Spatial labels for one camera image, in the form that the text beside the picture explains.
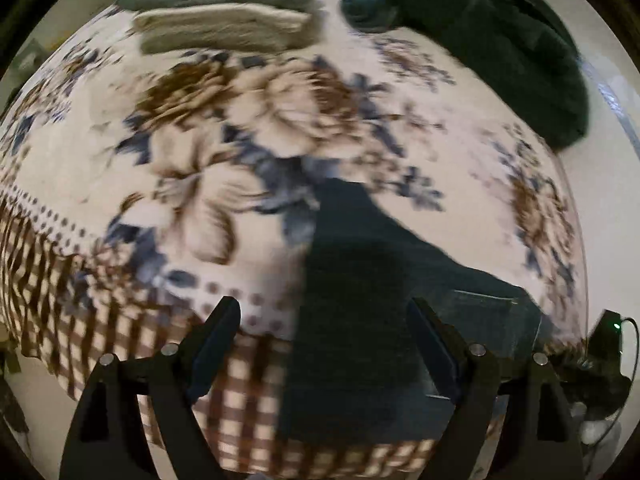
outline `bed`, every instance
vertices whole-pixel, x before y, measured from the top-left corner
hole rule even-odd
[[[405,28],[279,56],[140,54],[110,7],[37,71],[0,134],[0,316],[79,399],[105,352],[180,341],[223,296],[241,331],[194,415],[223,468],[282,478],[420,470],[434,439],[318,447],[276,432],[316,182],[360,183],[456,262],[522,287],[549,351],[586,335],[586,276],[555,156],[475,74]],[[161,445],[140,399],[148,439]]]

